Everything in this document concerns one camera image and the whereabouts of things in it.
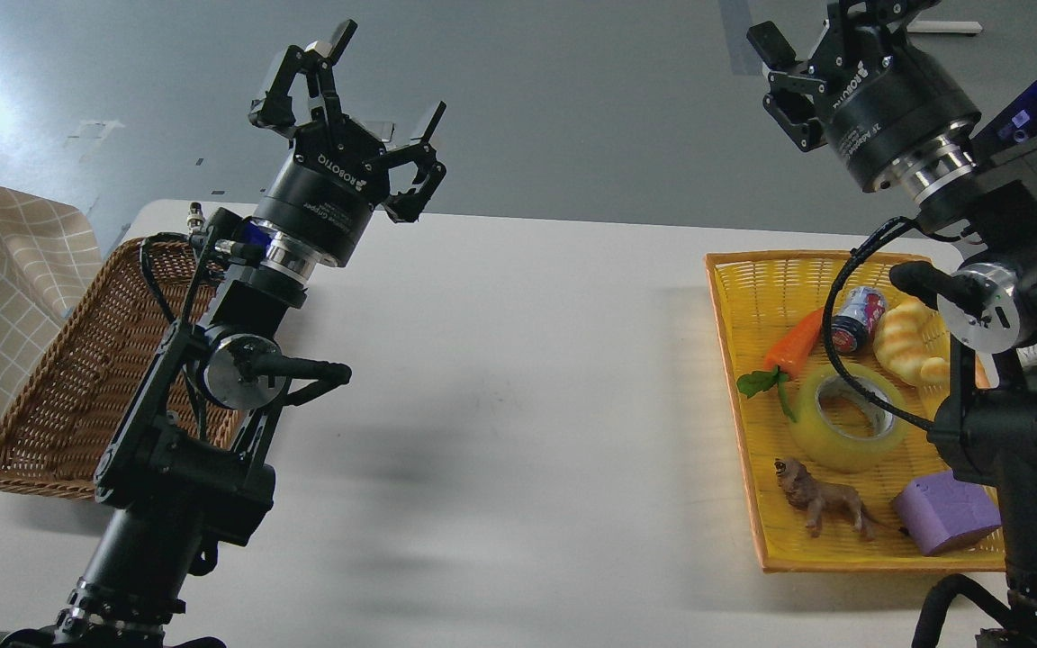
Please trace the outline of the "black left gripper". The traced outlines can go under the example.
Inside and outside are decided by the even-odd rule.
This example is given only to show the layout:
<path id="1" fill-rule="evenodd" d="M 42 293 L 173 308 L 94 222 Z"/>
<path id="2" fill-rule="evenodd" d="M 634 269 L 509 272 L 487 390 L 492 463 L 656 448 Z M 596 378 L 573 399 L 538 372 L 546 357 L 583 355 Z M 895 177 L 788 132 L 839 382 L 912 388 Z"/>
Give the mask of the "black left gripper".
<path id="1" fill-rule="evenodd" d="M 351 261 L 375 205 L 380 203 L 395 224 L 416 222 L 447 173 L 432 142 L 447 111 L 443 100 L 420 120 L 407 145 L 387 153 L 374 135 L 342 112 L 334 66 L 357 28 L 357 21 L 348 18 L 325 46 L 316 41 L 280 50 L 272 62 L 270 82 L 248 108 L 251 126 L 293 140 L 291 154 L 259 201 L 254 218 L 316 249 L 324 255 L 323 263 L 335 267 Z M 299 77 L 306 82 L 314 122 L 304 126 L 297 122 L 291 95 Z M 377 167 L 371 161 L 375 156 Z M 409 188 L 390 195 L 387 171 L 410 165 L 415 167 L 415 176 Z"/>

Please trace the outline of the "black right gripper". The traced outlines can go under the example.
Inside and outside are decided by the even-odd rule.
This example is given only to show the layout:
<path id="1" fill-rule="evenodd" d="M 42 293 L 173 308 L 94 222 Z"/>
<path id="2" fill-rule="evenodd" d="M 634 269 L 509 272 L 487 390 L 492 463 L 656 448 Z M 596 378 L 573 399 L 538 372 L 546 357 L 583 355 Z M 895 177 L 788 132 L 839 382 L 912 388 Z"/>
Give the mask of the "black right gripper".
<path id="1" fill-rule="evenodd" d="M 809 66 L 773 22 L 750 26 L 746 41 L 769 83 L 762 106 L 798 150 L 826 143 L 863 192 L 877 192 L 898 157 L 980 118 L 963 87 L 910 41 L 910 23 L 941 3 L 833 1 Z"/>

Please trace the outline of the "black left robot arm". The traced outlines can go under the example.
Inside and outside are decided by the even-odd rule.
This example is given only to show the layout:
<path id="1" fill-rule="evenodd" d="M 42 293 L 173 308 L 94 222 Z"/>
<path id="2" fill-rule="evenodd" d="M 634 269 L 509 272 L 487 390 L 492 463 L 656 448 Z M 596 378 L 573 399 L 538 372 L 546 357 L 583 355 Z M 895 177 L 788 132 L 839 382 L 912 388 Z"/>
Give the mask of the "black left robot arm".
<path id="1" fill-rule="evenodd" d="M 444 103 L 398 148 L 342 110 L 334 71 L 356 28 L 276 55 L 248 121 L 291 151 L 251 216 L 193 202 L 185 232 L 136 247 L 165 331 L 92 477 L 113 516 L 55 622 L 4 647 L 160 647 L 185 579 L 211 573 L 222 543 L 246 545 L 275 504 L 283 411 L 351 381 L 348 365 L 285 355 L 277 329 L 314 270 L 351 261 L 375 210 L 416 221 L 447 172 L 432 143 Z"/>

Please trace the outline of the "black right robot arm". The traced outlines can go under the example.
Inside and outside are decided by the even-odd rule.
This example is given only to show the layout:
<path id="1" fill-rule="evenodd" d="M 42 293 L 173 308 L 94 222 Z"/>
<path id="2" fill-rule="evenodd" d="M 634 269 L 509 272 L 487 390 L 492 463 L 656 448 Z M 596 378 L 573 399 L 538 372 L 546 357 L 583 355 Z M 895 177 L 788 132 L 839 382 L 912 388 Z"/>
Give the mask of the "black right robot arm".
<path id="1" fill-rule="evenodd" d="M 890 219 L 852 251 L 826 295 L 906 230 L 937 240 L 961 224 L 983 249 L 953 274 L 919 262 L 890 282 L 934 308 L 951 333 L 950 393 L 930 421 L 886 406 L 926 432 L 964 482 L 996 489 L 1003 522 L 1000 602 L 975 580 L 943 577 L 919 612 L 915 647 L 938 644 L 961 596 L 993 619 L 979 647 L 1037 647 L 1037 79 L 987 124 L 937 60 L 910 44 L 929 1 L 835 1 L 798 58 L 777 25 L 746 32 L 765 66 L 765 110 L 798 145 L 828 145 L 864 192 L 901 187 L 917 217 Z"/>

